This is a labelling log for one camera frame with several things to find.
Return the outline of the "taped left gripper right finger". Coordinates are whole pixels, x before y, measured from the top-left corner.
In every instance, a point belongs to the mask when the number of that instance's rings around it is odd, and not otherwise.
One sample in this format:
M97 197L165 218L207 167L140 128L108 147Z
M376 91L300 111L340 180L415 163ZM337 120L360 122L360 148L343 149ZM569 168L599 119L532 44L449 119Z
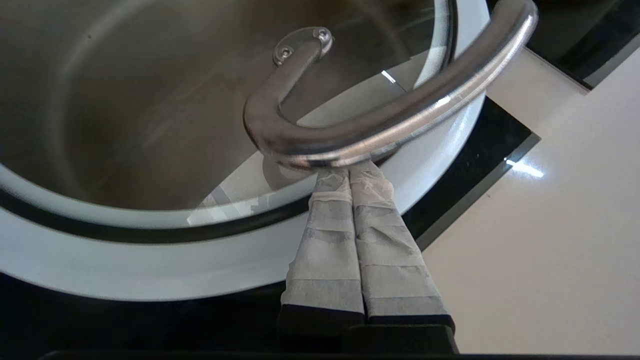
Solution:
M350 169L350 189L368 323L454 328L422 252L394 203L391 182L374 163L364 162Z

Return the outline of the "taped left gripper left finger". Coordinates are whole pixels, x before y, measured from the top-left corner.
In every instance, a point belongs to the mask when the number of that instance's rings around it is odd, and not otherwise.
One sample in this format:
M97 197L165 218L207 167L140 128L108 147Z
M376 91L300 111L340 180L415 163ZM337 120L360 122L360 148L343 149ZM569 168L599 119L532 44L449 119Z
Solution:
M278 340L288 351L339 351L344 333L365 324L349 172L320 171L308 205L280 298Z

